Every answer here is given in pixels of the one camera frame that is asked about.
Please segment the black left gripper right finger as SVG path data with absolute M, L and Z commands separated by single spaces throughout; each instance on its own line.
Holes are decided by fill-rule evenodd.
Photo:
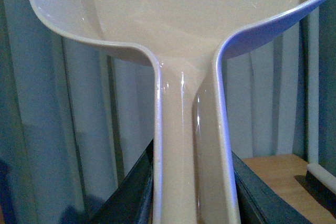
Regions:
M 232 153 L 241 223 L 310 223 Z

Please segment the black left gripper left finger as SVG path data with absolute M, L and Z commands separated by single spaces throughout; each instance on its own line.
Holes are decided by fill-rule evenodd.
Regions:
M 153 198 L 153 141 L 89 223 L 148 223 Z

